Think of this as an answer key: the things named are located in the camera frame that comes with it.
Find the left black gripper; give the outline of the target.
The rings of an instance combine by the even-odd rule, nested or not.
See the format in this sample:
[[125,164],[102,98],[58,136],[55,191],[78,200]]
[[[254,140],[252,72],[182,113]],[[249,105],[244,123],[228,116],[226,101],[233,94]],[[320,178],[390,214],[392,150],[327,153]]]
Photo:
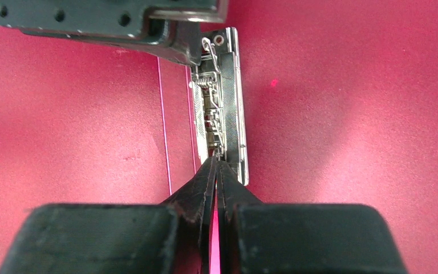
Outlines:
[[0,26],[37,37],[154,51],[201,63],[201,22],[223,23],[228,1],[0,1]]

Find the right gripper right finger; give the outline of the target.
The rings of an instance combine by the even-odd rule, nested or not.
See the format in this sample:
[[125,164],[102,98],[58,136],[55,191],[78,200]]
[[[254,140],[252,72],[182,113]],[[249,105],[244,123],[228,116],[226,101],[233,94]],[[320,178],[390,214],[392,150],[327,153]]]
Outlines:
[[364,204],[264,203],[217,165],[222,273],[407,273],[382,215]]

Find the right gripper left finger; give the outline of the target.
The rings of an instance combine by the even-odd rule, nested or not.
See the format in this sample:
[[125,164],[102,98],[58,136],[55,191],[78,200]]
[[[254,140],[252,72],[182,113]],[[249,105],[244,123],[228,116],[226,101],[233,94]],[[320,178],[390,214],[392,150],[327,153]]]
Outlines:
[[218,161],[159,204],[38,207],[0,273],[208,273]]

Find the metal folder clip mechanism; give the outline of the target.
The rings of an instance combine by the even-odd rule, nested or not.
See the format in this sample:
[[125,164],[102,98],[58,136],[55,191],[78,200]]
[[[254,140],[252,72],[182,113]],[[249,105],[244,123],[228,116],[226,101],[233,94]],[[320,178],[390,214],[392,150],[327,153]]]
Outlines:
[[196,155],[227,162],[249,184],[240,48],[235,27],[202,35],[201,63],[189,70]]

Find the red plastic folder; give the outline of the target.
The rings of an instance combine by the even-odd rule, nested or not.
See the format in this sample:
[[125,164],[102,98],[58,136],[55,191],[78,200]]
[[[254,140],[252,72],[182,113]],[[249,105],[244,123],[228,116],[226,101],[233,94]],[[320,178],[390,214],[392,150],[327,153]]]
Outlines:
[[[438,1],[231,1],[251,191],[364,203],[438,273]],[[0,27],[0,264],[46,203],[158,203],[193,159],[186,68]]]

